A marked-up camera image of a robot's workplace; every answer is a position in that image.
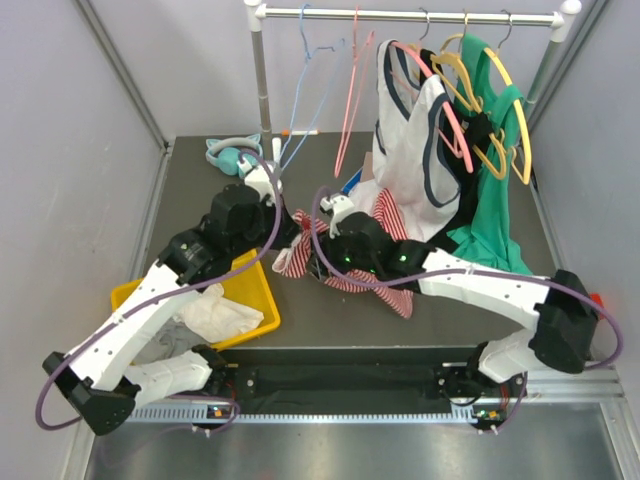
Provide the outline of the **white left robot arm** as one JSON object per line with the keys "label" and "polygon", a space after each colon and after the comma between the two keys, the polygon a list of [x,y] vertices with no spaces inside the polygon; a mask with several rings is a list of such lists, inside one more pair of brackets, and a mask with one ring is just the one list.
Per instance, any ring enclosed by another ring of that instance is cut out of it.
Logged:
{"label": "white left robot arm", "polygon": [[130,297],[82,344],[53,352],[42,364],[48,378],[36,401],[43,418],[57,388],[97,436],[119,428],[135,409],[175,395],[214,399],[226,387],[226,363],[218,351],[197,345],[169,359],[140,365],[135,359],[165,323],[210,286],[250,269],[271,249],[298,235],[285,211],[279,172],[259,160],[238,184],[216,194],[209,213],[174,235]]}

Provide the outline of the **pink plastic hanger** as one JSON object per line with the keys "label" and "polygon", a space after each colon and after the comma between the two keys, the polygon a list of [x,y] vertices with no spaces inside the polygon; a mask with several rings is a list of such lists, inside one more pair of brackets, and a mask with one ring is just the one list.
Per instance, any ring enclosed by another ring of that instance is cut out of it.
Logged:
{"label": "pink plastic hanger", "polygon": [[[420,58],[419,54],[416,53],[413,49],[411,49],[408,45],[398,42],[396,40],[392,40],[390,45],[396,48],[399,48],[400,50],[408,54],[415,61],[420,71],[426,76],[427,79],[434,76],[434,73],[429,69],[426,63]],[[457,117],[454,114],[453,108],[448,100],[444,102],[443,110],[449,121],[449,124],[451,125],[452,132],[454,135],[454,143],[449,145],[450,150],[458,158],[462,158],[464,160],[466,171],[468,173],[472,173],[474,171],[474,168],[473,168],[471,153],[467,145],[467,142],[464,138],[461,125],[457,120]]]}

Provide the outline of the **yellow hanger rear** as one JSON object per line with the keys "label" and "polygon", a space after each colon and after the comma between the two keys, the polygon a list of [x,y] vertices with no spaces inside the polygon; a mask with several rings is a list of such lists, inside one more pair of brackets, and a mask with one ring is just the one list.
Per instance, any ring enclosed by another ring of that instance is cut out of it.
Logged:
{"label": "yellow hanger rear", "polygon": [[[505,68],[505,66],[503,65],[501,60],[499,59],[498,54],[496,52],[494,52],[488,46],[486,46],[484,48],[484,52],[489,57],[489,59],[493,62],[495,67],[497,68],[500,76],[502,77],[502,79],[503,79],[503,81],[505,83],[505,86],[506,87],[512,86],[513,85],[513,81],[511,79],[507,69]],[[532,160],[533,160],[531,142],[530,142],[530,136],[529,136],[529,129],[528,129],[528,124],[527,124],[527,120],[526,120],[525,113],[524,113],[524,108],[523,108],[523,105],[522,105],[522,101],[520,100],[520,97],[517,97],[514,100],[513,106],[514,106],[514,109],[515,109],[515,114],[516,114],[516,118],[517,118],[518,125],[519,125],[520,140],[521,140],[521,150],[523,152],[524,160],[523,160],[523,166],[522,166],[521,169],[519,169],[516,166],[515,161],[512,161],[512,167],[513,167],[516,175],[521,180],[521,182],[524,185],[528,185],[530,183],[530,180],[531,180]]]}

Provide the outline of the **yellow hanger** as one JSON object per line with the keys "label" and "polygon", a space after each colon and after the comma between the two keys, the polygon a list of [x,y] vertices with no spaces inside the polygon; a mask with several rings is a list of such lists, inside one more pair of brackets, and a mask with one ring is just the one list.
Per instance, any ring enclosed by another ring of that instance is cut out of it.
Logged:
{"label": "yellow hanger", "polygon": [[451,35],[439,52],[431,54],[429,59],[435,73],[454,95],[467,145],[496,179],[503,180],[507,174],[505,133],[502,129],[494,129],[483,109],[483,100],[475,95],[472,77],[462,60],[462,50],[454,52],[449,49],[454,40],[458,40],[458,46],[462,47],[464,38],[462,33]]}
{"label": "yellow hanger", "polygon": [[[486,46],[484,48],[484,52],[489,57],[489,59],[493,62],[495,67],[497,68],[500,76],[502,77],[502,79],[503,79],[503,81],[505,83],[505,86],[506,87],[512,86],[513,85],[513,81],[511,79],[507,69],[505,68],[505,66],[503,65],[501,60],[499,59],[498,54],[496,52],[494,52],[488,46]],[[529,129],[528,129],[528,124],[527,124],[527,120],[526,120],[525,113],[524,113],[524,108],[523,108],[523,105],[522,105],[522,101],[520,100],[520,97],[517,97],[514,100],[513,106],[514,106],[514,109],[515,109],[515,114],[516,114],[516,118],[517,118],[518,125],[519,125],[520,140],[521,140],[521,150],[523,152],[524,160],[523,160],[523,166],[522,166],[521,169],[519,169],[516,166],[515,161],[512,161],[512,167],[513,167],[516,175],[521,180],[521,182],[524,185],[528,185],[530,183],[530,180],[531,180],[532,160],[533,160],[531,142],[530,142],[530,136],[529,136]]]}

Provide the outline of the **green tank top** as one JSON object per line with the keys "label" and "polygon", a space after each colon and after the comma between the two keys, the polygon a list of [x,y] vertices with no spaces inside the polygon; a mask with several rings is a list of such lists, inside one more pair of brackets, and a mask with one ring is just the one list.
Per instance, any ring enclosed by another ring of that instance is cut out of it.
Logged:
{"label": "green tank top", "polygon": [[[462,40],[461,60],[470,75],[474,95],[483,101],[483,112],[494,129],[505,134],[505,148],[511,151],[520,134],[516,103],[523,99],[515,85],[494,92],[490,82],[492,59],[489,45],[467,34]],[[496,178],[482,164],[478,169],[477,208],[469,224],[448,233],[458,248],[454,255],[484,266],[529,275],[531,270],[521,257],[520,246],[510,238],[509,178]]]}

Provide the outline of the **yellow hanger front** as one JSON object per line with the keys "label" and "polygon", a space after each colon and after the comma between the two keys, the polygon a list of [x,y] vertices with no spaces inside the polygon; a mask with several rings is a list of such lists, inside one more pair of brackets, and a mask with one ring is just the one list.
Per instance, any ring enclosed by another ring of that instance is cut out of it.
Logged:
{"label": "yellow hanger front", "polygon": [[503,180],[507,174],[505,133],[502,129],[494,129],[483,109],[483,100],[475,95],[472,77],[462,60],[462,50],[454,52],[449,49],[454,40],[458,40],[458,46],[462,47],[464,38],[462,33],[451,35],[439,52],[431,54],[429,59],[435,73],[454,95],[467,145],[496,179]]}

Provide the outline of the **yellow plastic bin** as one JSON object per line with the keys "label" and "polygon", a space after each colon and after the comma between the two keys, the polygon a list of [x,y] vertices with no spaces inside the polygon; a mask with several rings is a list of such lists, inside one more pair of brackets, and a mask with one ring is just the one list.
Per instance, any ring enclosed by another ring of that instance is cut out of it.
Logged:
{"label": "yellow plastic bin", "polygon": [[[247,264],[257,256],[257,253],[257,250],[253,249],[237,257],[232,263],[232,270]],[[113,311],[125,303],[134,290],[139,287],[142,280],[140,278],[121,284],[111,291],[110,301]],[[262,312],[263,319],[255,329],[248,333],[238,334],[224,341],[213,343],[211,344],[213,348],[218,351],[226,350],[262,337],[280,327],[281,316],[260,261],[243,273],[223,281],[221,285],[224,288],[224,298]]]}

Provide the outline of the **blue box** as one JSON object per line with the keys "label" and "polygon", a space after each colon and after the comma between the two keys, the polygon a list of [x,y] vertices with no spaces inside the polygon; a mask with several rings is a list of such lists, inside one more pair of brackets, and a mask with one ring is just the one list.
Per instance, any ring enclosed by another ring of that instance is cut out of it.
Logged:
{"label": "blue box", "polygon": [[344,186],[341,189],[341,192],[344,195],[348,195],[355,188],[355,186],[360,182],[361,177],[362,177],[362,172],[363,172],[363,168],[359,168],[351,176],[351,178],[344,184]]}

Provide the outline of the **orange white marker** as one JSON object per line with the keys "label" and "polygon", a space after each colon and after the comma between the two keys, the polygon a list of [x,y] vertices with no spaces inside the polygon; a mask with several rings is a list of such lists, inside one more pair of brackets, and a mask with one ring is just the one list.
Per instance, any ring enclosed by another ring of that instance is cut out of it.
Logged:
{"label": "orange white marker", "polygon": [[280,134],[283,137],[291,137],[291,136],[305,136],[305,135],[318,135],[320,131],[318,129],[311,130],[282,130]]}

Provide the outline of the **teal cat-ear headphones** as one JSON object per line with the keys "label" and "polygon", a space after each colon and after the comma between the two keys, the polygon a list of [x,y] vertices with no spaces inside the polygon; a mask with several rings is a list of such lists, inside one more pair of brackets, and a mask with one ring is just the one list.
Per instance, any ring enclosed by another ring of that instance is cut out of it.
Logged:
{"label": "teal cat-ear headphones", "polygon": [[261,135],[206,140],[206,160],[228,176],[241,179],[258,164],[263,155]]}

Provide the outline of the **cream white cloth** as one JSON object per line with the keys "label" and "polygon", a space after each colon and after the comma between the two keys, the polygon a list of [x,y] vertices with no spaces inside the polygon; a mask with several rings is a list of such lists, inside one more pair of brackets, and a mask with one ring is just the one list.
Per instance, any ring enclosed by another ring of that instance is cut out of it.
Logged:
{"label": "cream white cloth", "polygon": [[209,286],[174,319],[209,343],[232,339],[256,329],[264,314],[254,308],[227,299],[221,284]]}

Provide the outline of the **grey cloth in bin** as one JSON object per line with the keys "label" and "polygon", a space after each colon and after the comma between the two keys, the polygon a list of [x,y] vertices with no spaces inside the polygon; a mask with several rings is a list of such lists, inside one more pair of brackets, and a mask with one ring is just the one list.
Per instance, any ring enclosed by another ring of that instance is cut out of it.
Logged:
{"label": "grey cloth in bin", "polygon": [[183,322],[170,319],[142,348],[132,363],[149,364],[173,358],[203,342],[203,338],[191,331]]}

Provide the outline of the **red plastic block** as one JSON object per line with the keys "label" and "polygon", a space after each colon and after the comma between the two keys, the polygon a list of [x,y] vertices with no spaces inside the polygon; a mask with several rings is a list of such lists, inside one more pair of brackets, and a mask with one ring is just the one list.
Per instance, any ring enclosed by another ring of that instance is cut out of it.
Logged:
{"label": "red plastic block", "polygon": [[590,295],[590,298],[591,298],[591,300],[592,300],[593,302],[595,302],[595,303],[596,303],[597,305],[599,305],[600,307],[603,307],[603,306],[604,306],[604,304],[603,304],[603,302],[602,302],[602,299],[601,299],[601,296],[600,296],[599,294],[597,294],[597,293],[592,293],[592,294]]}

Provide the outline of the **white metal clothes rack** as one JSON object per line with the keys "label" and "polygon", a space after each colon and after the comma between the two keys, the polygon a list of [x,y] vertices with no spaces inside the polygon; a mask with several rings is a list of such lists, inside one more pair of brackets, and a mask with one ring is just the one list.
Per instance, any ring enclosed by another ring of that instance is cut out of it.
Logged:
{"label": "white metal clothes rack", "polygon": [[521,13],[451,13],[399,10],[361,10],[357,8],[273,7],[262,1],[244,3],[251,35],[261,135],[267,155],[273,153],[270,105],[263,43],[262,22],[268,18],[314,20],[352,20],[373,22],[415,22],[421,24],[507,25],[509,27],[547,27],[551,30],[549,43],[536,71],[525,100],[525,111],[531,112],[540,98],[544,82],[551,74],[551,66],[559,47],[569,36],[582,10],[580,1],[564,1],[559,9],[547,14]]}

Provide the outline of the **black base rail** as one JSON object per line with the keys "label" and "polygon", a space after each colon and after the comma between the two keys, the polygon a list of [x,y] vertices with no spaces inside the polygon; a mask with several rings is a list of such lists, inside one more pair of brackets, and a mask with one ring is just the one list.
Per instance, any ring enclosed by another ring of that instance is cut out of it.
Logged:
{"label": "black base rail", "polygon": [[515,398],[524,385],[520,375],[489,379],[479,372],[476,353],[459,348],[247,348],[226,350],[222,357],[235,372],[240,398],[304,408],[338,403],[340,394],[354,405],[381,395],[468,403]]}

